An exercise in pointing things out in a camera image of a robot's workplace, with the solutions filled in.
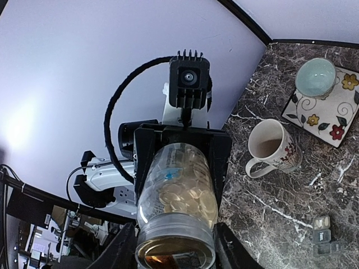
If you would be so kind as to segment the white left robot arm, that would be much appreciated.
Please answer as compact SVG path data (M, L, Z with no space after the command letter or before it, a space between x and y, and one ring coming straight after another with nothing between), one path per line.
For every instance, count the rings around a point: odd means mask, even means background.
M136 203L154 155L164 146L183 142L197 147L206 157L217 201L222 199L232 140L221 130L170 126L157 120L123 123L118 143L125 160L121 165L131 180L124 178L108 159L84 152L73 187L90 210L108 208L113 214L135 219Z

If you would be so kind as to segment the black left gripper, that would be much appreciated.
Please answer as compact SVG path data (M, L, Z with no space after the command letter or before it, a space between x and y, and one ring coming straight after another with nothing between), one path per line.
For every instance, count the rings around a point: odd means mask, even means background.
M209 165L217 205L220 206L232 148L230 135L216 129L154 123L143 123L134 131L135 203L139 202L155 154L164 146L173 143L193 145L204 154Z

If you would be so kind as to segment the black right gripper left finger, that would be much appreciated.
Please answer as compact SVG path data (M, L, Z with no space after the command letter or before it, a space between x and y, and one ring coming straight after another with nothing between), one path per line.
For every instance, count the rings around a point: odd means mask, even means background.
M135 249L137 237L135 226L127 223L121 231L114 237L105 251L94 261L89 269L131 269L137 268L135 261Z

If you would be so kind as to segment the grey weekly pill organizer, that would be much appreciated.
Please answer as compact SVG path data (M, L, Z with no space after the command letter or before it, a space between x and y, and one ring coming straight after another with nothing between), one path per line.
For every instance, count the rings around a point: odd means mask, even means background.
M330 216L318 216L312 221L312 247L314 257L326 257L343 252L346 245L341 240L332 239Z

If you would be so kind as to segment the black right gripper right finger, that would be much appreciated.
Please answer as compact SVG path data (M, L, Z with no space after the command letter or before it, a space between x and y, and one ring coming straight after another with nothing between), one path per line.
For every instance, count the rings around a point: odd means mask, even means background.
M263 269L223 222L215 225L215 252L215 268Z

